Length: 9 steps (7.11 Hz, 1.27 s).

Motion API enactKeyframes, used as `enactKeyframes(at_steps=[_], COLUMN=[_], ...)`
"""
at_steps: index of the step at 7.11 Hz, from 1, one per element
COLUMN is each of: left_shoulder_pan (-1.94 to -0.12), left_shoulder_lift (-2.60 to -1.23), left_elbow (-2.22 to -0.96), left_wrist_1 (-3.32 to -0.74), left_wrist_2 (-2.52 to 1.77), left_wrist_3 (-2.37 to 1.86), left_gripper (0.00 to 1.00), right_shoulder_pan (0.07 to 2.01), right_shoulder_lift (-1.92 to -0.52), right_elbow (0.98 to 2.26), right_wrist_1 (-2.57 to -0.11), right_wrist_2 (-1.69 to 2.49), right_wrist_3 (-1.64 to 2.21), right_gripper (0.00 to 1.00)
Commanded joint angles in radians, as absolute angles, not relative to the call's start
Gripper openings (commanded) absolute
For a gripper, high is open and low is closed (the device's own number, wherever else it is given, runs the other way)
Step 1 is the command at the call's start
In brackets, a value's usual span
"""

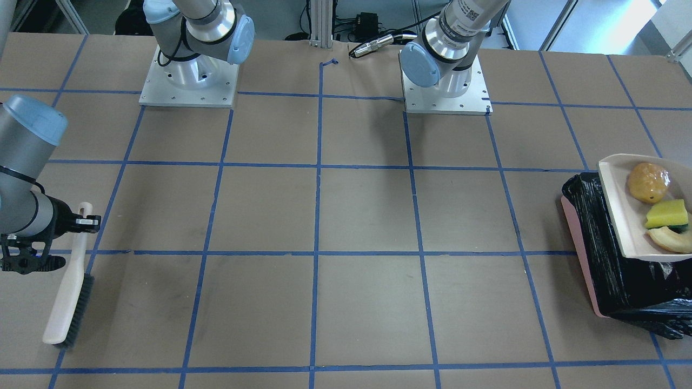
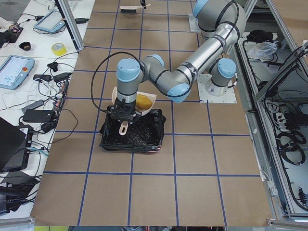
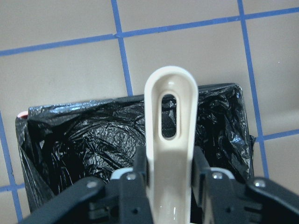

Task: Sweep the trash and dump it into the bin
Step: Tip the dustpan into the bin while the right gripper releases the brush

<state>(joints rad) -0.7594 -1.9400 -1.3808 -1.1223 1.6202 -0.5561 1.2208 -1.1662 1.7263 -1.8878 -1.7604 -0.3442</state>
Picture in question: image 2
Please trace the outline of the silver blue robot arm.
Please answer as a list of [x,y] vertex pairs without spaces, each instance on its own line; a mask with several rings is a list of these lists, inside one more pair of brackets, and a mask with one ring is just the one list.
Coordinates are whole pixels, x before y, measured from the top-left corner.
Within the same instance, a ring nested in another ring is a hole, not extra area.
[[198,0],[192,11],[203,37],[203,43],[195,51],[186,52],[185,44],[175,51],[177,62],[170,70],[162,57],[151,54],[137,59],[132,56],[117,63],[116,98],[108,106],[107,114],[120,122],[133,123],[141,118],[136,109],[137,91],[145,81],[176,103],[183,102],[191,92],[198,76],[207,71],[212,77],[207,91],[217,95],[227,88],[236,73],[236,64],[222,54],[233,46],[246,27],[243,7],[234,0]]

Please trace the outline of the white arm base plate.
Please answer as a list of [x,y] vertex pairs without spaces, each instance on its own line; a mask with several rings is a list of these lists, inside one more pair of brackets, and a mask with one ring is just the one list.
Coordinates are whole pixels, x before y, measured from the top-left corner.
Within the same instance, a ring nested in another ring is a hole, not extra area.
[[188,22],[191,33],[201,32],[201,29],[198,26],[198,20],[192,14],[188,14]]

